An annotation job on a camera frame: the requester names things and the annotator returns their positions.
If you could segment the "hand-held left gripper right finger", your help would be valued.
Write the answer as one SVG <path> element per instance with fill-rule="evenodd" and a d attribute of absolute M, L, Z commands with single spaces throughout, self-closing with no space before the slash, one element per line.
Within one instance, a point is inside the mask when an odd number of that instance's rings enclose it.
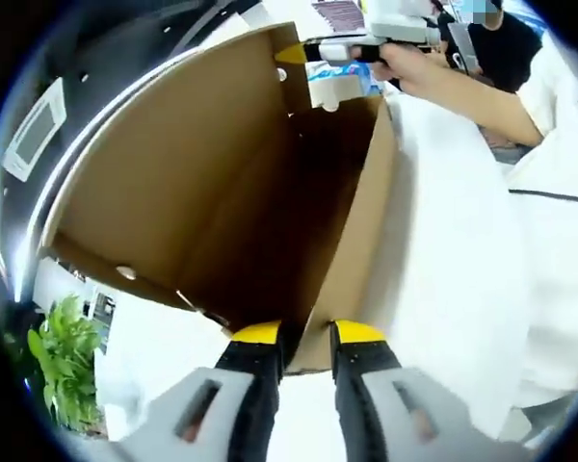
<path fill-rule="evenodd" d="M 383 334 L 355 321 L 329 325 L 335 406 L 350 461 L 522 461 L 518 443 L 487 437 L 463 401 L 401 366 Z"/>

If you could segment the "person's right hand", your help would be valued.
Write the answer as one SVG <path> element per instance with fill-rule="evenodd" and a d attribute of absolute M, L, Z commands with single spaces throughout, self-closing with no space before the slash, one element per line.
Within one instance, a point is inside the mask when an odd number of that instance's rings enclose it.
<path fill-rule="evenodd" d="M 427 97 L 446 69 L 417 48 L 395 43 L 380 46 L 380 60 L 371 65 L 378 81 L 397 80 L 402 91 Z"/>

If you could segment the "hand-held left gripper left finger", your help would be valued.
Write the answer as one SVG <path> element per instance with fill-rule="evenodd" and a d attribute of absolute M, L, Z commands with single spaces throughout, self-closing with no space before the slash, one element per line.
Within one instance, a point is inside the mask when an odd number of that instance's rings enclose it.
<path fill-rule="evenodd" d="M 197 368 L 151 402 L 113 444 L 118 461 L 264 461 L 286 367 L 280 321 L 236 332 L 213 368 Z"/>

